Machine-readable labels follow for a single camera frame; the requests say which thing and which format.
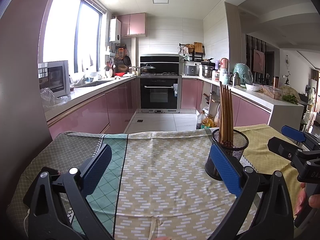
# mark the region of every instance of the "leafy herb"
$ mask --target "leafy herb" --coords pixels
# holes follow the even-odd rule
[[[295,105],[298,104],[298,100],[294,95],[283,95],[282,96],[282,100],[283,101],[287,101],[287,102],[292,103],[292,104],[295,104]]]

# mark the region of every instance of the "charging cable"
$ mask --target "charging cable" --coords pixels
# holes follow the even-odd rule
[[[27,236],[28,236],[28,233],[27,233],[27,230],[26,230],[26,219],[28,218],[29,214],[30,214],[30,209],[28,209],[28,214],[27,214],[27,216],[24,218],[24,221],[23,221],[24,231],[25,231],[25,233],[26,233]]]

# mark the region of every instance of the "cutting board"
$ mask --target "cutting board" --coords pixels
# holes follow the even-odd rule
[[[195,52],[203,53],[201,42],[195,42]]]

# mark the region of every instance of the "mesh holder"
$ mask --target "mesh holder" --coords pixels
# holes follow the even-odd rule
[[[212,139],[214,142],[219,142],[219,129],[214,130],[212,133]],[[228,155],[235,157],[238,161],[241,159],[244,149],[246,149],[249,145],[248,138],[237,130],[233,130],[233,145],[232,147],[227,147],[221,145],[225,152]],[[208,160],[204,166],[206,173],[213,179],[222,180],[217,168],[214,166],[210,158],[210,154],[208,156]]]

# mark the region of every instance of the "microwave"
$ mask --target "microwave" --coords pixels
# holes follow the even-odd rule
[[[40,89],[49,88],[55,97],[70,94],[68,61],[52,61],[38,64]]]

